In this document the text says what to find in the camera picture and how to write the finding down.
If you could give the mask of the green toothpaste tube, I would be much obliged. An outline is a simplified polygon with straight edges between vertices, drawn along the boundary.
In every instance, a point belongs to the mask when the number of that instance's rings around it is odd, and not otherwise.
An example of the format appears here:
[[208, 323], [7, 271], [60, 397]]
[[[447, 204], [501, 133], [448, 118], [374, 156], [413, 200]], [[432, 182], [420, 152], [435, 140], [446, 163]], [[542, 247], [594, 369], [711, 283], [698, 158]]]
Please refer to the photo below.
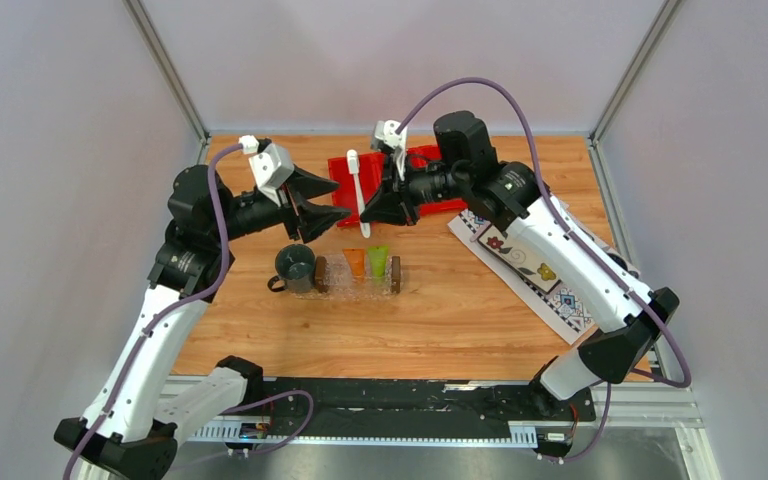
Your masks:
[[371, 246], [366, 249], [372, 278], [383, 278], [387, 272], [389, 247], [387, 245]]

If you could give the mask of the white toothbrush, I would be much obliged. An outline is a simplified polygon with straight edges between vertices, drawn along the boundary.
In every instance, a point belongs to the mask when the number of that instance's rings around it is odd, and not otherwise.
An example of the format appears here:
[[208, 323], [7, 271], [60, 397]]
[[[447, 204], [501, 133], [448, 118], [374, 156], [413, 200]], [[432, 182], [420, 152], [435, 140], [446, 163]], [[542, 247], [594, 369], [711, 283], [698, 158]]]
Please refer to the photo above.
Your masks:
[[[346, 152], [346, 161], [348, 172], [354, 185], [357, 214], [358, 216], [361, 216], [365, 210], [365, 198], [360, 182], [360, 162], [358, 152], [354, 149], [349, 149]], [[364, 238], [369, 239], [371, 237], [371, 226], [369, 223], [359, 220], [359, 228]]]

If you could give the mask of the orange toothpaste tube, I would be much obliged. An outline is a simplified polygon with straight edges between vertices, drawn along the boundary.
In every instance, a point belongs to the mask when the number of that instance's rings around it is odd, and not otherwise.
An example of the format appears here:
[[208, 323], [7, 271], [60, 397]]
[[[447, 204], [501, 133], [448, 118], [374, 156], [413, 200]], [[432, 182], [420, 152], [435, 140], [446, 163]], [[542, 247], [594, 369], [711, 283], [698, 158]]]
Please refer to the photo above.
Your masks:
[[346, 248], [342, 250], [352, 276], [358, 280], [366, 278], [366, 251], [360, 248]]

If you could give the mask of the dark grey mug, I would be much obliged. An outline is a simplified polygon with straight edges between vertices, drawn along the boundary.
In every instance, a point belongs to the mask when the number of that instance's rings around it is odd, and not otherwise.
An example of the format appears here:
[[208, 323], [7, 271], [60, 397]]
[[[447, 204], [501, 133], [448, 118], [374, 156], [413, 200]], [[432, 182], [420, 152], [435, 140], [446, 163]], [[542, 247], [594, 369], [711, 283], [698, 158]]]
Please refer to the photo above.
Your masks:
[[276, 274], [268, 280], [267, 288], [275, 293], [311, 292], [314, 289], [315, 263], [316, 256], [310, 247], [304, 244], [283, 247], [275, 257]]

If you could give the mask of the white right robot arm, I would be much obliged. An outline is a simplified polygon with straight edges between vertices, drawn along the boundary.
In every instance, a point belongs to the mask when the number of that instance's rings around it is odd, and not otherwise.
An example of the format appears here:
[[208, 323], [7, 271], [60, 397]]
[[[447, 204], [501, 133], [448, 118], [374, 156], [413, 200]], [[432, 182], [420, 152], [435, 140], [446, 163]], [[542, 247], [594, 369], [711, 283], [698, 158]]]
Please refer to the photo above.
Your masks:
[[680, 301], [669, 288], [651, 289], [612, 259], [580, 228], [535, 172], [499, 160], [486, 124], [469, 111], [438, 118], [441, 158], [422, 169], [407, 160], [406, 129], [378, 122], [371, 147], [386, 156], [382, 182], [360, 215], [365, 223], [414, 225], [424, 204], [460, 198], [479, 217], [531, 248], [593, 316], [597, 330], [552, 359], [531, 382], [539, 416], [558, 417], [572, 396], [600, 381], [619, 384], [662, 337]]

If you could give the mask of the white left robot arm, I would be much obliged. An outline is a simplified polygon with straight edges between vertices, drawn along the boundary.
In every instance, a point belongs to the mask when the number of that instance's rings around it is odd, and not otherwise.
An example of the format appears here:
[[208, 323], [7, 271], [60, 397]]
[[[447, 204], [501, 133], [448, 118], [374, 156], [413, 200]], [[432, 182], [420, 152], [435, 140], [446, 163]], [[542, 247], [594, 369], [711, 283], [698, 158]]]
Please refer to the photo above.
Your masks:
[[261, 369], [230, 356], [170, 400], [162, 391], [185, 341], [213, 301], [232, 263], [232, 240], [281, 225], [309, 242], [347, 215], [321, 206], [335, 181], [271, 162], [253, 170], [255, 186], [232, 193], [210, 165], [181, 171], [168, 201], [171, 221], [148, 276], [136, 324], [100, 392], [63, 419], [55, 441], [71, 455], [68, 479], [160, 479], [179, 448], [216, 416], [264, 405]]

